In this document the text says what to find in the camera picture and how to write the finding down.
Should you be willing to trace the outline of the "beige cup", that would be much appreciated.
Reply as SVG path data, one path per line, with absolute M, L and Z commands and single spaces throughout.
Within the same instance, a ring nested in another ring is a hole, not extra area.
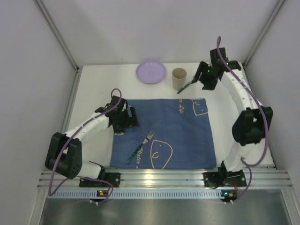
M 176 68 L 172 71 L 172 87 L 174 90 L 180 90 L 185 83 L 187 72 L 183 68 Z

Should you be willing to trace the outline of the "blue cloth placemat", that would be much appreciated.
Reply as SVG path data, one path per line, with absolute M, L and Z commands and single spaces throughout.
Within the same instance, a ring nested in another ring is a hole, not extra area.
M 122 169 L 210 169 L 217 165 L 204 98 L 131 99 L 140 126 L 114 135 L 110 167 Z M 146 143 L 129 164 L 131 154 L 150 131 Z

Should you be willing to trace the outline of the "green handled fork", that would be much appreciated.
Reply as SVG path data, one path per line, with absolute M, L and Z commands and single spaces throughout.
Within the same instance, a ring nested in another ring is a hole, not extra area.
M 143 142 L 138 146 L 138 148 L 131 154 L 131 156 L 127 159 L 126 163 L 129 164 L 131 160 L 135 157 L 135 155 L 138 153 L 138 151 L 146 144 L 148 143 L 152 137 L 154 136 L 154 132 L 150 131 L 148 135 L 145 137 Z

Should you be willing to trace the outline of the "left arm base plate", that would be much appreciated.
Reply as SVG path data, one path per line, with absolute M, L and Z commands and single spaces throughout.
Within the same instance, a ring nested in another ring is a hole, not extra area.
M 121 174 L 119 172 L 102 172 L 98 180 L 104 180 L 112 184 L 114 188 L 118 188 L 120 185 Z M 80 179 L 79 187 L 81 188 L 108 188 L 109 185 L 99 181 L 87 180 L 85 178 Z

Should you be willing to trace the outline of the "green handled spoon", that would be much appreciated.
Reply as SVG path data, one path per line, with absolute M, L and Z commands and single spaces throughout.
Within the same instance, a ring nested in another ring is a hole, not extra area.
M 177 94 L 180 94 L 183 90 L 185 90 L 187 87 L 189 87 L 192 84 L 192 82 L 188 82 L 186 85 L 184 85 L 182 88 L 180 88 L 177 92 Z

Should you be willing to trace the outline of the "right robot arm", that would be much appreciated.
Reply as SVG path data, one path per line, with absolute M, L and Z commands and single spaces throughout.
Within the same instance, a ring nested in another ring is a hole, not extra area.
M 261 140 L 267 140 L 267 132 L 273 116 L 271 107 L 264 107 L 254 96 L 242 68 L 235 60 L 229 60 L 225 48 L 210 51 L 210 63 L 200 62 L 192 83 L 200 82 L 203 90 L 214 90 L 221 82 L 236 104 L 239 116 L 232 126 L 234 143 L 218 167 L 218 172 L 205 175 L 206 181 L 222 183 L 243 181 L 242 159 Z

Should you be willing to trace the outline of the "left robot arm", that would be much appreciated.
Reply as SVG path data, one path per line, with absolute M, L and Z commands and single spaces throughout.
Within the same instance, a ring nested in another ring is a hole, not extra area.
M 83 146 L 100 131 L 112 127 L 114 133 L 139 125 L 135 108 L 127 100 L 112 96 L 110 103 L 100 107 L 81 125 L 65 133 L 55 133 L 45 159 L 45 167 L 68 178 L 100 177 L 103 166 L 84 161 Z

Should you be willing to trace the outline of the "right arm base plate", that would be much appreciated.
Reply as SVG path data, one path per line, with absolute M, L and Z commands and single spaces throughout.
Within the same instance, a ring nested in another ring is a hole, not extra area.
M 204 186 L 212 189 L 218 187 L 246 187 L 247 182 L 244 172 L 228 172 L 221 174 L 220 172 L 205 172 L 203 174 Z

